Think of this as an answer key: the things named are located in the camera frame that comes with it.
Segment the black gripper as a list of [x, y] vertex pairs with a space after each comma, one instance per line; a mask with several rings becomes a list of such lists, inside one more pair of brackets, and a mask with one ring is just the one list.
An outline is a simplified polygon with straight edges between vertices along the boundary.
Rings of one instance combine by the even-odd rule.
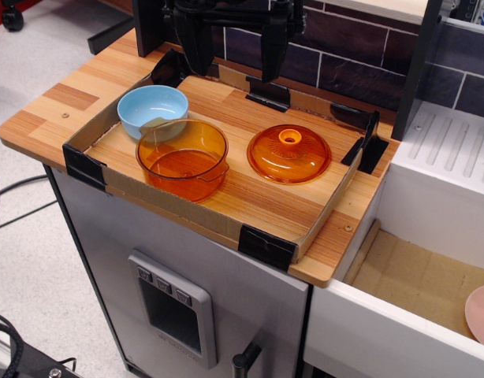
[[214, 60], [211, 26], [261, 34], [262, 82], [280, 76], [289, 35], [304, 32], [302, 1], [166, 1], [190, 69], [205, 76]]

